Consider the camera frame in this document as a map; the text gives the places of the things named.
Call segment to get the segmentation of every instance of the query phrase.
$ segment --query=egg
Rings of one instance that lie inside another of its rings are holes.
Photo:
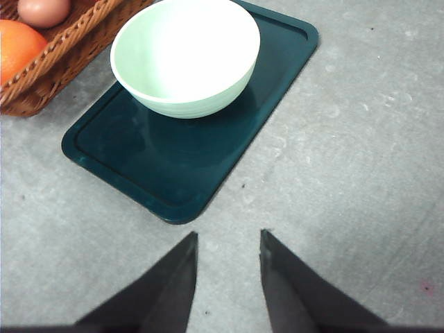
[[[34,28],[51,28],[62,23],[71,10],[71,0],[19,0],[17,12]]]

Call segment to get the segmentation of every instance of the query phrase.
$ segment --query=woven basket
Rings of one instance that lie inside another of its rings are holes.
[[[18,0],[0,0],[0,17],[19,20]],[[2,83],[0,111],[12,116],[37,114],[109,43],[119,29],[153,0],[71,0],[72,10],[59,26],[38,30],[45,50],[14,78]]]

